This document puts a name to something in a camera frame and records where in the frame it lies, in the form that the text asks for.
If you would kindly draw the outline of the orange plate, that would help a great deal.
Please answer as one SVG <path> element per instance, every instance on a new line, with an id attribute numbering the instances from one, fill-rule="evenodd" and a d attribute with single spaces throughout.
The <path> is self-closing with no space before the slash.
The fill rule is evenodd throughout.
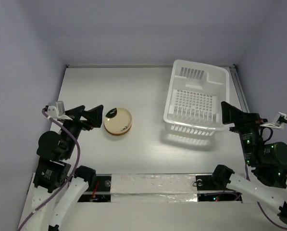
<path id="1" fill-rule="evenodd" d="M 108 130 L 106 130 L 109 134 L 111 134 L 111 135 L 113 135 L 113 136 L 122 136 L 122 135 L 125 135 L 125 134 L 127 134 L 129 131 L 127 130 L 127 131 L 122 131 L 122 132 L 117 132 L 117 133 L 115 133 L 115 132 L 111 132 L 111 131 L 108 131 Z"/>

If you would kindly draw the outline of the beige plate with black spot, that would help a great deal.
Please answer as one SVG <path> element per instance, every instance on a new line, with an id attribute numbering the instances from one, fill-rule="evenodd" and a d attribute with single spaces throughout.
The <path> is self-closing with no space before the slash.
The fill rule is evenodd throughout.
<path id="1" fill-rule="evenodd" d="M 104 117 L 104 128 L 115 133 L 130 130 L 132 123 L 131 113 L 121 107 L 111 109 Z"/>

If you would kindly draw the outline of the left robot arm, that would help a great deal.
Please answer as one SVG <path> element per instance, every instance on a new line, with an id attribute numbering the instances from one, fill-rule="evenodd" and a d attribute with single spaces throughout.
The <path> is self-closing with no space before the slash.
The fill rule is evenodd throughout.
<path id="1" fill-rule="evenodd" d="M 47 104 L 42 114 L 60 128 L 38 140 L 38 165 L 33 177 L 30 213 L 19 231 L 62 231 L 76 203 L 86 190 L 97 186 L 96 171 L 80 166 L 81 131 L 102 125 L 103 105 L 85 110 L 81 105 L 65 110 L 62 101 Z"/>

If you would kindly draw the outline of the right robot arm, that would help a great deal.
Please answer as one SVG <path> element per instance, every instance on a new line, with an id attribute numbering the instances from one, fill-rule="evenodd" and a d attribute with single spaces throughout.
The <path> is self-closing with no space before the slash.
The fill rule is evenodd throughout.
<path id="1" fill-rule="evenodd" d="M 264 185 L 260 187 L 249 178 L 243 178 L 225 165 L 218 165 L 211 176 L 217 189 L 231 189 L 252 197 L 265 205 L 287 225 L 287 144 L 278 141 L 268 144 L 263 131 L 276 126 L 258 113 L 246 113 L 222 101 L 222 123 L 239 135 L 245 164 Z"/>

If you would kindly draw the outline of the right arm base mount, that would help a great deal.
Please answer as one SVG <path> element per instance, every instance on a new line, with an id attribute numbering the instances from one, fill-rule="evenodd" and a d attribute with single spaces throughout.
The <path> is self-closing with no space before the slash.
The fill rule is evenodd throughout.
<path id="1" fill-rule="evenodd" d="M 199 202 L 242 202 L 242 194 L 216 185 L 211 175 L 196 175 L 192 184 Z"/>

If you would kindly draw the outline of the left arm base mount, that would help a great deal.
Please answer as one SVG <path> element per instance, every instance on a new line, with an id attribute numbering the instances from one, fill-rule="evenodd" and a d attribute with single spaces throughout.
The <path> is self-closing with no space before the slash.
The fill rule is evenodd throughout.
<path id="1" fill-rule="evenodd" d="M 88 183 L 87 190 L 80 196 L 78 202 L 105 203 L 111 201 L 111 175 L 97 174 L 92 168 L 80 166 L 74 176 L 81 177 Z"/>

